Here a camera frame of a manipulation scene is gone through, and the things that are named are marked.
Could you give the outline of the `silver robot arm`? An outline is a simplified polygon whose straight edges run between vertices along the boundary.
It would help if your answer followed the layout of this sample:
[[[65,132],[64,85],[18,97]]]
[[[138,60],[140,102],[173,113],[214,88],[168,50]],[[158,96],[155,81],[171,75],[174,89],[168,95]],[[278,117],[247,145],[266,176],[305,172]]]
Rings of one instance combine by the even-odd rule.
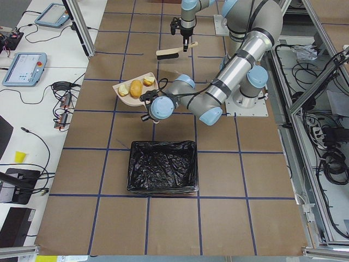
[[[242,98],[240,107],[252,107],[268,80],[266,71],[256,63],[278,40],[282,11],[276,1],[225,1],[221,14],[226,19],[231,46],[216,77],[198,92],[193,79],[185,74],[169,87],[146,92],[140,98],[147,109],[141,120],[157,123],[183,105],[212,126],[222,115],[222,103],[233,94]]]
[[[181,2],[181,16],[179,22],[180,34],[183,37],[183,51],[189,48],[189,38],[196,26],[196,14],[211,6],[214,0],[183,0]]]

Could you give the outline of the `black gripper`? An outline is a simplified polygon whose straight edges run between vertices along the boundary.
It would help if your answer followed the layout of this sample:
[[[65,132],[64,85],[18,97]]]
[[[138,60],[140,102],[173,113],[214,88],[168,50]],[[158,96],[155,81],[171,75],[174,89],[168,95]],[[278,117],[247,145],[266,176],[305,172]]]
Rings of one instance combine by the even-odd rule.
[[[180,34],[183,36],[183,51],[187,52],[189,47],[189,38],[193,35],[194,28],[180,28]]]
[[[153,122],[158,122],[159,120],[154,116],[151,111],[151,106],[154,100],[158,97],[157,91],[147,91],[145,94],[140,96],[140,101],[144,102],[144,106],[147,109],[147,113],[141,116],[143,122],[152,120]]]

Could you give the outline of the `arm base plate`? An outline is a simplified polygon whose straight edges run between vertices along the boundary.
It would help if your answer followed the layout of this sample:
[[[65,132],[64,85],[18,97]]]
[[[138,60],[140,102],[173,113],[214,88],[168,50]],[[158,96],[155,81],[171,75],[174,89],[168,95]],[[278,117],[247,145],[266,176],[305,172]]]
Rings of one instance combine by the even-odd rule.
[[[255,98],[245,97],[240,92],[240,85],[225,100],[226,113],[229,116],[240,117],[268,117],[264,88],[259,88],[259,94]]]
[[[213,15],[213,20],[214,20],[215,35],[221,36],[221,37],[228,36],[229,30],[226,25],[226,19],[222,15],[218,14],[218,15]]]

